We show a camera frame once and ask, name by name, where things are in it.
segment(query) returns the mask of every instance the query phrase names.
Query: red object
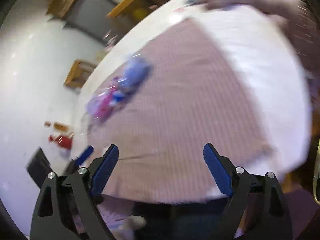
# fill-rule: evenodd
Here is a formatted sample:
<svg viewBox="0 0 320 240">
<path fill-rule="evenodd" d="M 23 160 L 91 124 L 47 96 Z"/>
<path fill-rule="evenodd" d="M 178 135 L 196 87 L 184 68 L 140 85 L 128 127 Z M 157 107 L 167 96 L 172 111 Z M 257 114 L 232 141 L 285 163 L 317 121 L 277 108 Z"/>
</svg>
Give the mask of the red object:
<svg viewBox="0 0 320 240">
<path fill-rule="evenodd" d="M 57 143 L 57 145 L 61 148 L 65 148 L 68 150 L 71 150 L 72 148 L 72 138 L 69 138 L 67 136 L 59 135 L 57 137 L 54 137 L 53 135 L 50 135 L 48 140 L 50 142 Z"/>
</svg>

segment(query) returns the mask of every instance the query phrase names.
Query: pink striped fabric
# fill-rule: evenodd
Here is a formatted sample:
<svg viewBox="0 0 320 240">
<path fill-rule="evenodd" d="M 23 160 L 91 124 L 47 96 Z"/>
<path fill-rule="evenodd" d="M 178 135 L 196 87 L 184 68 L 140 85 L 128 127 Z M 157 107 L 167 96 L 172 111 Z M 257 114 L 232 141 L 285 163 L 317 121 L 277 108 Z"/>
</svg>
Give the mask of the pink striped fabric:
<svg viewBox="0 0 320 240">
<path fill-rule="evenodd" d="M 123 110 L 88 134 L 92 158 L 112 143 L 119 147 L 103 193 L 153 203 L 203 201 L 216 186 L 203 160 L 206 143 L 235 165 L 268 151 L 249 93 L 191 19 L 138 53 L 153 65 L 150 76 Z"/>
</svg>

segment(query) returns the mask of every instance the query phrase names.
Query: person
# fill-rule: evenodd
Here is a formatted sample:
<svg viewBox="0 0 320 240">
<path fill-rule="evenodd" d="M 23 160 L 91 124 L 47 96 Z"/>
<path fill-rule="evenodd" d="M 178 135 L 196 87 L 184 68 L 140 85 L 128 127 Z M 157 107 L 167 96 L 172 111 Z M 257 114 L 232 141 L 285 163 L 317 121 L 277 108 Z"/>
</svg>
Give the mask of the person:
<svg viewBox="0 0 320 240">
<path fill-rule="evenodd" d="M 207 9 L 245 4 L 267 13 L 296 50 L 315 103 L 320 88 L 320 33 L 318 20 L 307 3 L 302 0 L 199 0 L 198 3 L 205 4 Z"/>
</svg>

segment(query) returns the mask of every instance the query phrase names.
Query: metal screw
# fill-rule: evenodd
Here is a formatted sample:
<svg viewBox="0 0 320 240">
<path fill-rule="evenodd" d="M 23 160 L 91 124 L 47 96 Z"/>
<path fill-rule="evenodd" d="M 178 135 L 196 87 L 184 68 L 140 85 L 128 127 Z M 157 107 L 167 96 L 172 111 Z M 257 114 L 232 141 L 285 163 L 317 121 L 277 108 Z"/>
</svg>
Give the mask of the metal screw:
<svg viewBox="0 0 320 240">
<path fill-rule="evenodd" d="M 87 172 L 87 168 L 85 168 L 85 167 L 82 167 L 82 168 L 80 168 L 79 170 L 78 170 L 78 173 L 79 174 L 85 174 Z"/>
<path fill-rule="evenodd" d="M 56 174 L 55 174 L 54 172 L 50 172 L 50 173 L 48 174 L 48 178 L 49 178 L 49 179 L 53 179 L 54 176 L 56 176 Z"/>
<path fill-rule="evenodd" d="M 268 176 L 270 179 L 273 179 L 273 178 L 275 177 L 275 174 L 274 174 L 273 172 L 269 171 L 269 172 L 267 173 L 267 176 Z"/>
<path fill-rule="evenodd" d="M 244 173 L 244 168 L 236 167 L 236 172 L 239 173 L 239 174 L 242 174 L 242 173 Z"/>
</svg>

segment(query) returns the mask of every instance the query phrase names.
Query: white table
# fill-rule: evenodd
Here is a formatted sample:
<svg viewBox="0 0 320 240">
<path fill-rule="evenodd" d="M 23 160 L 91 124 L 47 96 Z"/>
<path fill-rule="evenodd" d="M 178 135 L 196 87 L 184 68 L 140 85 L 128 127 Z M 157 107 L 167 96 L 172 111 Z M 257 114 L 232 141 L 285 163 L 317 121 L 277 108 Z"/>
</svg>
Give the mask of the white table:
<svg viewBox="0 0 320 240">
<path fill-rule="evenodd" d="M 102 60 L 84 84 L 74 115 L 75 137 L 72 156 L 87 145 L 81 136 L 85 104 L 99 85 L 142 48 L 146 42 L 185 17 L 192 17 L 220 45 L 233 70 L 252 93 L 261 126 L 273 147 L 273 154 L 252 160 L 244 168 L 278 178 L 301 165 L 310 140 L 311 108 L 304 71 L 289 41 L 261 12 L 248 6 L 206 12 L 202 6 L 176 9 L 184 0 L 171 0 L 146 17 Z M 207 197 L 220 197 L 217 188 Z"/>
</svg>

